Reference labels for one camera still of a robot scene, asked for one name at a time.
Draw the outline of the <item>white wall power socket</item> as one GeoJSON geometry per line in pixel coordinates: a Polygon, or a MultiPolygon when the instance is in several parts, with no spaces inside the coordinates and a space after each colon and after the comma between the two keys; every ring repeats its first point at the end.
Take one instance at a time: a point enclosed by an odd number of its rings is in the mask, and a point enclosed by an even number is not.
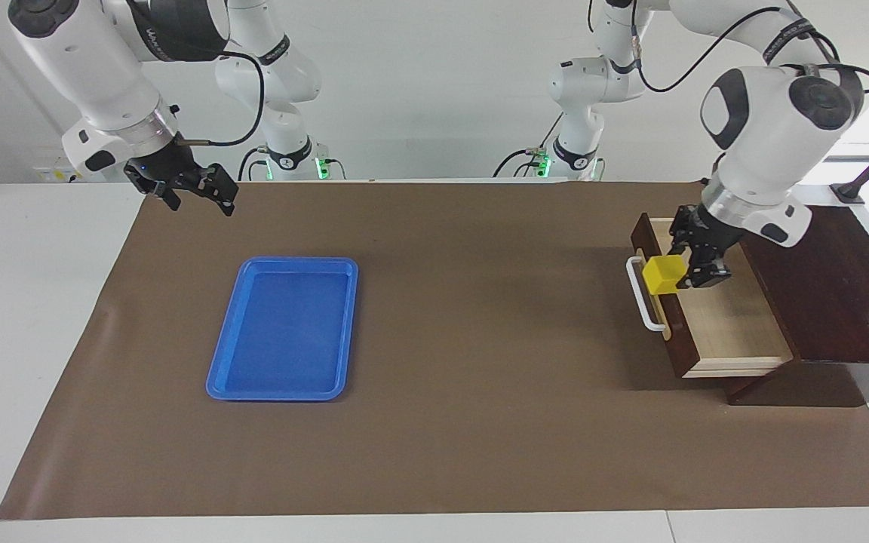
{"type": "Polygon", "coordinates": [[[127,179],[116,168],[100,172],[90,172],[85,168],[73,167],[66,157],[37,158],[33,171],[43,183],[125,183],[127,179]]]}

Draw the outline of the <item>brown paper table mat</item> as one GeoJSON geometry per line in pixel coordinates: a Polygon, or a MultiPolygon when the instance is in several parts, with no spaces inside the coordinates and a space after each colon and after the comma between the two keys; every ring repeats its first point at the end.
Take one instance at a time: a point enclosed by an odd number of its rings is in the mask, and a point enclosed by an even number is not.
{"type": "Polygon", "coordinates": [[[0,520],[869,506],[869,410],[729,406],[672,376],[625,277],[694,183],[248,183],[147,199],[0,520]],[[253,256],[358,264],[349,377],[206,391],[253,256]]]}

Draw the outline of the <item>blue plastic tray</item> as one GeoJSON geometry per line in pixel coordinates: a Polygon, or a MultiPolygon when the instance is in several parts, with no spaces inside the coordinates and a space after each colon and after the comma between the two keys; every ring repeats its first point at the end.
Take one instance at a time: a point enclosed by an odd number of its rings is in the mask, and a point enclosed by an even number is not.
{"type": "Polygon", "coordinates": [[[228,402],[328,402],[345,390],[359,268],[255,256],[238,270],[204,389],[228,402]]]}

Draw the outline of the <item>wooden drawer with white handle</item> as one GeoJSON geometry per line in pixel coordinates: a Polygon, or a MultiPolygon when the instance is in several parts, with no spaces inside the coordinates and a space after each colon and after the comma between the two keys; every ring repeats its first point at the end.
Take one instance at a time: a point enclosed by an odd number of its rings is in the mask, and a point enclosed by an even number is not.
{"type": "Polygon", "coordinates": [[[679,378],[763,377],[794,360],[768,299],[741,247],[726,252],[732,272],[714,287],[653,296],[642,279],[649,258],[671,244],[670,219],[642,214],[631,232],[634,254],[625,261],[643,327],[661,338],[679,378]]]}

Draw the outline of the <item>yellow cube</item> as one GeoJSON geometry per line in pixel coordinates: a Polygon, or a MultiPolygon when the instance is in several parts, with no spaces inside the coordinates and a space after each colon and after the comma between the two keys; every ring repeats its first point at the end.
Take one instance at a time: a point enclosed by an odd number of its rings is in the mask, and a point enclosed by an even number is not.
{"type": "Polygon", "coordinates": [[[653,256],[643,265],[642,279],[649,295],[675,295],[685,281],[687,271],[689,267],[683,255],[653,256]]]}

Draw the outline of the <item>dark wooden drawer cabinet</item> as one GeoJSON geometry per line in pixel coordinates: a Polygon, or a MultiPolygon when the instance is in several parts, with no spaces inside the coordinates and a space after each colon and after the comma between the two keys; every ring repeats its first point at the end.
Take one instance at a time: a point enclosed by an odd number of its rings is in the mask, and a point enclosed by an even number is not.
{"type": "Polygon", "coordinates": [[[792,360],[768,375],[727,379],[737,406],[856,408],[869,402],[869,233],[848,207],[812,207],[791,248],[739,242],[792,360]]]}

